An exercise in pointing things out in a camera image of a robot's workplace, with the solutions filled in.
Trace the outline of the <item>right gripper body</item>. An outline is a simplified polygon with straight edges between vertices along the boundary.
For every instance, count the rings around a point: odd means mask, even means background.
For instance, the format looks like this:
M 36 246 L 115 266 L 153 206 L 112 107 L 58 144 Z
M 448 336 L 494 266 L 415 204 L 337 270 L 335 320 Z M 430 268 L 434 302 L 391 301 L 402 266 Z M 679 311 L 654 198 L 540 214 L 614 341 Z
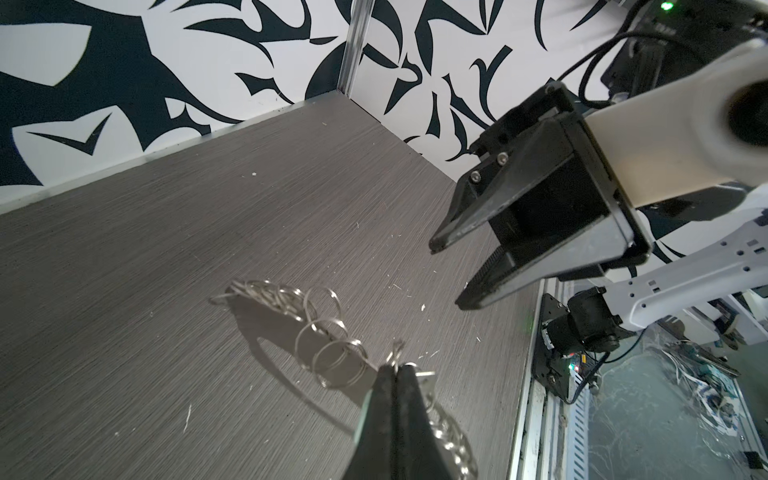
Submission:
M 589 224 L 602 218 L 614 217 L 628 221 L 635 232 L 635 246 L 608 270 L 643 263 L 650 253 L 650 237 L 643 231 L 634 209 L 630 206 L 626 195 L 610 172 L 597 141 L 587 127 L 584 116 L 571 100 L 567 88 L 560 82 L 552 81 L 535 91 L 502 117 L 512 114 L 514 116 L 526 116 L 531 120 L 541 120 L 559 113 L 577 113 L 582 117 L 584 129 L 594 149 L 593 158 L 585 163 L 594 181 L 594 219 Z

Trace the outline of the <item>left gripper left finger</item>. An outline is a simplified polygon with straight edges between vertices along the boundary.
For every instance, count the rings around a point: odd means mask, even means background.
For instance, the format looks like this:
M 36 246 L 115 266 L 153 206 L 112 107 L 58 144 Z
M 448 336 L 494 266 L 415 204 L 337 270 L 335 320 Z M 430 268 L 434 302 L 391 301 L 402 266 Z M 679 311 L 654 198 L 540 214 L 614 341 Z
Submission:
M 343 480 L 390 479 L 393 471 L 395 369 L 381 366 L 366 396 L 356 449 Z

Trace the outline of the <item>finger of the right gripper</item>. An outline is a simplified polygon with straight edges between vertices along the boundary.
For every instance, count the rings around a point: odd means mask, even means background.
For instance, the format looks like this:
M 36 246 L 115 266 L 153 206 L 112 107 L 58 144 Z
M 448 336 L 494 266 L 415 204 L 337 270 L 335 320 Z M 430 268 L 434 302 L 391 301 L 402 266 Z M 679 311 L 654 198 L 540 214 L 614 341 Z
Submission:
M 481 163 L 457 182 L 429 241 L 439 253 L 485 223 L 501 245 L 555 235 L 564 240 L 594 219 L 594 149 L 577 113 L 531 120 L 508 114 L 471 145 Z
M 468 281 L 455 304 L 483 309 L 541 279 L 573 280 L 601 276 L 635 246 L 626 220 L 599 219 L 564 240 L 549 235 L 517 247 L 498 247 Z

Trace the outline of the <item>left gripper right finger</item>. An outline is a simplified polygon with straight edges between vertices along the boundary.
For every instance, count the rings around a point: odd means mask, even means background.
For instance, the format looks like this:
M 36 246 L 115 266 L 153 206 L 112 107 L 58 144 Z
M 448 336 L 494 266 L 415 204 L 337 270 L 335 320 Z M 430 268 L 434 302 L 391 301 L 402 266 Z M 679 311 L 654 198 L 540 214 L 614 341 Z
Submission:
M 394 478 L 452 478 L 432 433 L 416 370 L 405 364 L 395 376 Z

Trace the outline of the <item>metal key organizer plate with rings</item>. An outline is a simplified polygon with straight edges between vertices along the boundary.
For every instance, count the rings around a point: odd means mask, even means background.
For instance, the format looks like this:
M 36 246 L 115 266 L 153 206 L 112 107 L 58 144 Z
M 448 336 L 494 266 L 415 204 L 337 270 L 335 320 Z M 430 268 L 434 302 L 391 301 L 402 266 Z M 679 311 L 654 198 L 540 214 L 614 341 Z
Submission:
M 405 343 L 401 339 L 394 340 L 390 353 L 381 365 L 374 365 L 361 341 L 351 336 L 344 324 L 338 295 L 331 289 L 325 292 L 334 306 L 329 315 L 322 314 L 312 302 L 310 291 L 268 280 L 233 280 L 224 293 L 211 297 L 210 301 L 224 306 L 234 315 L 254 358 L 293 395 L 321 413 L 338 429 L 350 434 L 355 449 L 364 402 L 379 368 L 390 365 L 395 369 L 396 376 L 399 366 L 413 366 L 432 433 L 452 474 L 451 479 L 477 478 L 478 466 L 469 439 L 436 398 L 436 373 L 423 370 L 413 362 L 404 362 L 402 353 Z M 322 410 L 293 385 L 264 352 L 262 342 L 269 342 L 290 355 L 322 389 L 339 392 L 358 406 L 360 416 L 357 426 L 350 427 Z

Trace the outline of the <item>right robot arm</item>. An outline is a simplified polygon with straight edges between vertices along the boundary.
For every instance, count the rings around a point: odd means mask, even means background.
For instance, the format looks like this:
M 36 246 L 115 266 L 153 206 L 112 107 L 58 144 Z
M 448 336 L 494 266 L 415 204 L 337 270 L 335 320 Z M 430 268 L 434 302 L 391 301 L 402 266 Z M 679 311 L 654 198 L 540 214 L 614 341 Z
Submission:
M 544 322 L 553 354 L 610 352 L 663 317 L 767 284 L 767 5 L 638 1 L 605 57 L 609 96 L 562 79 L 469 148 L 430 239 L 438 253 L 482 225 L 499 245 L 457 298 L 482 309 L 547 277 L 642 275 L 577 293 Z

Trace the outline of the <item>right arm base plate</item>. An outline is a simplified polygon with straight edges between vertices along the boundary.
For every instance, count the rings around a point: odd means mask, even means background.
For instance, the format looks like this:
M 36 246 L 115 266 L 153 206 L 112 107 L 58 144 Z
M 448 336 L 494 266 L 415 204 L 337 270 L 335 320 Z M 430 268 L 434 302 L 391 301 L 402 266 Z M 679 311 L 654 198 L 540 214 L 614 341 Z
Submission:
M 562 304 L 553 295 L 544 293 L 538 315 L 539 326 L 534 335 L 531 373 L 548 393 L 566 404 L 578 397 L 570 392 L 570 357 L 584 350 L 586 314 L 573 304 Z

